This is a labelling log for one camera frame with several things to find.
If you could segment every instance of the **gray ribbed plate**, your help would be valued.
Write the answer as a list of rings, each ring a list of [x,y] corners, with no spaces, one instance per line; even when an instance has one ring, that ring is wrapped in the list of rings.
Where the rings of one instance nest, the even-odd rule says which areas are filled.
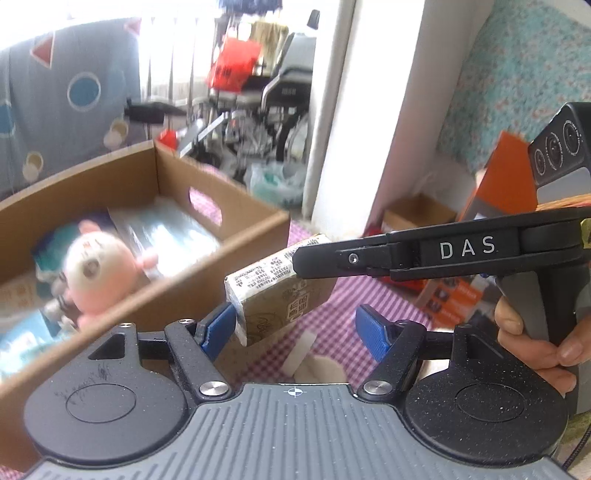
[[[92,439],[80,439],[92,448]],[[549,458],[491,469],[438,456],[406,431],[392,407],[355,399],[346,385],[244,386],[204,404],[166,447],[110,469],[41,462],[30,480],[560,480]]]

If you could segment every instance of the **plush toy face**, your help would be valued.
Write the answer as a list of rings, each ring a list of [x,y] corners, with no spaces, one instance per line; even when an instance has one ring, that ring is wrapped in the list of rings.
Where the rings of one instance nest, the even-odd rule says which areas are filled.
[[[83,313],[102,313],[134,287],[138,264],[127,246],[109,233],[94,231],[78,237],[64,264],[72,300]]]

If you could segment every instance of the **yellow tag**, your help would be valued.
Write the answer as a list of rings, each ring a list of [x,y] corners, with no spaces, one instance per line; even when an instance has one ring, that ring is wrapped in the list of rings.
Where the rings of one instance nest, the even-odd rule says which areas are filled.
[[[581,240],[583,248],[591,248],[591,218],[586,218],[581,222]]]

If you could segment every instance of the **blue rubber tip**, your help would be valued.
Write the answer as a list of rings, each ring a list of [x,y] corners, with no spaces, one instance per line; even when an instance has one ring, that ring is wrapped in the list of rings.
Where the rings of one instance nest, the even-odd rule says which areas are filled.
[[[355,329],[374,360],[381,362],[392,346],[388,340],[390,324],[369,305],[361,305],[355,312]]]
[[[208,324],[201,349],[213,362],[236,328],[236,309],[231,303]]]

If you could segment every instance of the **teal floral fabric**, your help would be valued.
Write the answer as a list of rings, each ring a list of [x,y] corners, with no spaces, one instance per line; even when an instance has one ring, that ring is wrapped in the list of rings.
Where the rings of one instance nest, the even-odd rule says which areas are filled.
[[[437,149],[474,172],[502,130],[529,142],[575,101],[591,101],[591,29],[541,0],[496,0],[462,67]]]

